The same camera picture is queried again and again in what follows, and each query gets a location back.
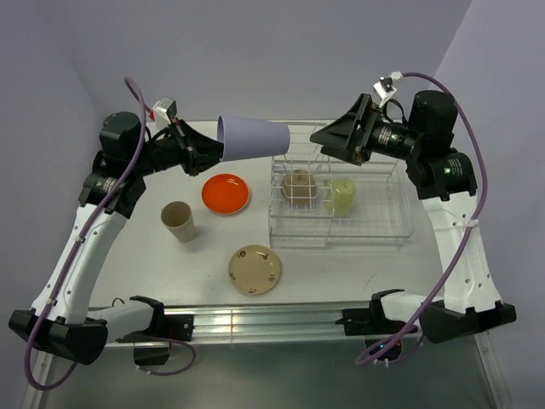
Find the purple plastic cup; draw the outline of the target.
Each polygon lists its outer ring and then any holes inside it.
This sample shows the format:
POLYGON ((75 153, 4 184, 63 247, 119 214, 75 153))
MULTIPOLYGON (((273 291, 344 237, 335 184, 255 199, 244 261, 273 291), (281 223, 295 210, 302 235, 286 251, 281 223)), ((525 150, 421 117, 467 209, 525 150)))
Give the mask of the purple plastic cup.
POLYGON ((284 123, 238 116, 220 116, 217 141, 223 144, 221 162, 286 154, 290 130, 284 123))

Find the light green mug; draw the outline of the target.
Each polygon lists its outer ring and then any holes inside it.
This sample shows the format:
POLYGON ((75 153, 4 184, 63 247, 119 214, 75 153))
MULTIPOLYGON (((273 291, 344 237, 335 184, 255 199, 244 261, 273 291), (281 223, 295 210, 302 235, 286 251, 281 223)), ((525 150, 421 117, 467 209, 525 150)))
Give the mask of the light green mug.
POLYGON ((350 214, 356 195, 356 187, 352 179, 337 178, 325 180, 324 208, 333 217, 346 217, 350 214))

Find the white floral bowl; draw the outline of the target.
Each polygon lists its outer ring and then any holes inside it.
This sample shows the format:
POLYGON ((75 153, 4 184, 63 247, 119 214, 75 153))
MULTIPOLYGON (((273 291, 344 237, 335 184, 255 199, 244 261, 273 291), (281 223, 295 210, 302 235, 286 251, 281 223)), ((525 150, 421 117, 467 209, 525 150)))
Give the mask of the white floral bowl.
POLYGON ((307 170, 293 170, 283 178, 281 193, 293 205, 304 205, 315 199, 318 193, 317 183, 307 170))

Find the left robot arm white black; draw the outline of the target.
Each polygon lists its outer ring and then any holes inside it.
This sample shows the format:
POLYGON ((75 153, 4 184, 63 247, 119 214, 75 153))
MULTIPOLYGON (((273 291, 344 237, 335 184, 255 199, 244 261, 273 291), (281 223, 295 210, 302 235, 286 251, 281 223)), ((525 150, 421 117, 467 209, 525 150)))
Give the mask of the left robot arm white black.
POLYGON ((106 257, 146 190, 144 179, 180 166, 196 176, 219 164, 224 147, 177 119, 151 140, 132 112, 108 116, 101 149, 79 195, 71 237, 39 297, 16 310, 9 328, 30 346, 81 365, 93 363, 118 340, 160 338, 166 329, 162 302, 133 296, 91 312, 90 296, 106 257))

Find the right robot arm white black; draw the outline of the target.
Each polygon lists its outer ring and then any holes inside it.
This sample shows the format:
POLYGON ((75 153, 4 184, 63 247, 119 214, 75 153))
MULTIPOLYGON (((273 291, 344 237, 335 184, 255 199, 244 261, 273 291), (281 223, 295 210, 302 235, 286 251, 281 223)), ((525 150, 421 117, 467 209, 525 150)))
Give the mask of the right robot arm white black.
POLYGON ((444 294, 422 297, 401 289, 374 294, 358 322, 360 334, 422 330, 431 343, 442 343, 513 323, 514 305, 496 289, 478 226, 485 188, 477 183, 470 158, 451 143, 459 110, 439 90, 423 90, 402 123, 387 120, 367 94, 350 110, 310 136, 321 152, 361 165, 374 153, 404 161, 433 227, 444 294))

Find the orange plate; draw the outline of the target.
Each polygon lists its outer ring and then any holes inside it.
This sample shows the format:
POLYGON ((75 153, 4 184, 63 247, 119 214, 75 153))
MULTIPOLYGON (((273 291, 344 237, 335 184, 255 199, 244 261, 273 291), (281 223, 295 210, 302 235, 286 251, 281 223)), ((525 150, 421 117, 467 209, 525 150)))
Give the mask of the orange plate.
POLYGON ((230 216, 248 204, 250 189, 241 177, 222 173, 210 177, 203 184, 201 199, 213 213, 230 216))

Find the beige plastic cup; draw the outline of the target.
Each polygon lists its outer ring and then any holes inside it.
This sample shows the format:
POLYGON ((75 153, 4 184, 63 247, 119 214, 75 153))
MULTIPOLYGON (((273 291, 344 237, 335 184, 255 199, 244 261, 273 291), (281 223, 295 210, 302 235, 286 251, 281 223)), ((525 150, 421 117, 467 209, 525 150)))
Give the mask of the beige plastic cup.
POLYGON ((197 236, 191 207, 182 201, 170 202, 161 211, 161 222, 181 243, 197 236))

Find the beige floral saucer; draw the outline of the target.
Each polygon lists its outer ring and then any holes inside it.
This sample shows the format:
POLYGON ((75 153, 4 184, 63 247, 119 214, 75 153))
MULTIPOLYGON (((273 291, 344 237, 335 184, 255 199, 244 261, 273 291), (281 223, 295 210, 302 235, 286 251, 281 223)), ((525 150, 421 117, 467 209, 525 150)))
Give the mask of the beige floral saucer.
POLYGON ((232 255, 227 274, 237 291, 245 296, 257 297, 278 284, 282 263, 272 249, 263 245, 246 245, 232 255))

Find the aluminium mounting rail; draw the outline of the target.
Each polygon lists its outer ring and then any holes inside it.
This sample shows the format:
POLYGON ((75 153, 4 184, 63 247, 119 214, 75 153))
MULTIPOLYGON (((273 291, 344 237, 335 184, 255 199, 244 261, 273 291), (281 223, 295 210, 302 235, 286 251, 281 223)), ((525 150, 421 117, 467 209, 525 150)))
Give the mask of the aluminium mounting rail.
POLYGON ((342 340, 343 311, 367 307, 367 302, 311 302, 159 308, 130 300, 91 308, 88 317, 106 322, 109 344, 288 343, 342 340))

